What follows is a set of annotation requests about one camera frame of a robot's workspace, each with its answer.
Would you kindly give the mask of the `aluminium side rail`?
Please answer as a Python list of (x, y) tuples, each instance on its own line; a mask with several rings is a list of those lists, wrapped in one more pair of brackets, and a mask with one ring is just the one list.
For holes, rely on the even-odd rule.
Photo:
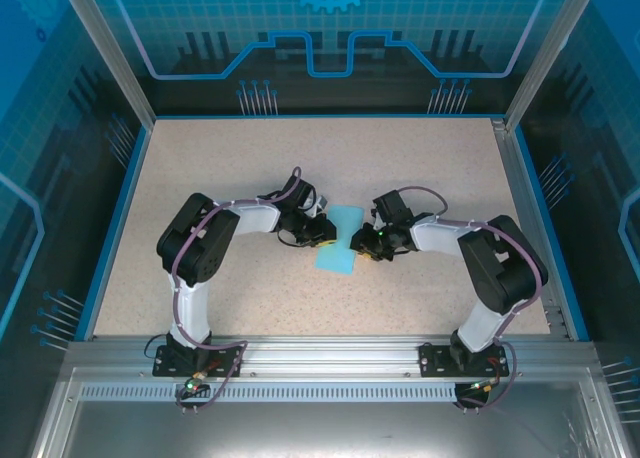
[(507, 131), (501, 118), (491, 118), (490, 121), (520, 228), (548, 270), (548, 282), (539, 301), (544, 309), (550, 335), (557, 340), (572, 341), (574, 336), (571, 319), (567, 316), (564, 288), (517, 138)]

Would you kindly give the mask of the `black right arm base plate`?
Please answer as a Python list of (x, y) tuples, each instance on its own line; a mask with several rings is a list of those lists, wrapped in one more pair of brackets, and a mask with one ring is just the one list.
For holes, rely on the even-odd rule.
[(424, 343), (418, 348), (423, 378), (491, 378), (510, 375), (505, 349), (490, 345), (478, 353), (469, 353), (453, 345)]

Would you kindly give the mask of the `aluminium frame post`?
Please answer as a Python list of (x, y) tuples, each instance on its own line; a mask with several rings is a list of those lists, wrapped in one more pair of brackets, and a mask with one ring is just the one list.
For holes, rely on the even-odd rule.
[(505, 114), (505, 131), (515, 134), (560, 52), (566, 46), (590, 0), (565, 0), (551, 25), (531, 67), (525, 74)]
[(95, 0), (69, 0), (141, 125), (152, 132), (156, 115)]

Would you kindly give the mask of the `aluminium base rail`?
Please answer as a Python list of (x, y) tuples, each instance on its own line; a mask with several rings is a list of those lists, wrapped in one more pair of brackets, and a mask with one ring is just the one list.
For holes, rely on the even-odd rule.
[[(250, 337), (240, 378), (245, 381), (392, 381), (420, 377), (418, 347), (447, 345), (443, 335)], [(517, 377), (529, 381), (596, 375), (599, 360), (590, 342), (557, 340), (551, 335), (512, 335)], [(143, 380), (152, 360), (143, 356), (143, 338), (103, 337), (71, 344), (61, 376), (86, 381)]]

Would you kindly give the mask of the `light blue paper sheet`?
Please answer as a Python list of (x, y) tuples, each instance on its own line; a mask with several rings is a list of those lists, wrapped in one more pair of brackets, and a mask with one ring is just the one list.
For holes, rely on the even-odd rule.
[(315, 268), (351, 275), (356, 252), (350, 248), (350, 245), (354, 234), (362, 227), (364, 209), (355, 206), (334, 205), (329, 209), (328, 219), (336, 227), (337, 238), (333, 244), (319, 249)]

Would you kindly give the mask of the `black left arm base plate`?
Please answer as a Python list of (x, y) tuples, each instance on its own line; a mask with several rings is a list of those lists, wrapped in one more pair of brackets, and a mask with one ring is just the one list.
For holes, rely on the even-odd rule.
[(156, 350), (152, 374), (155, 377), (191, 377), (205, 371), (207, 377), (224, 378), (230, 371), (238, 377), (241, 366), (234, 365), (242, 351), (241, 346), (226, 350), (204, 350), (162, 345)]

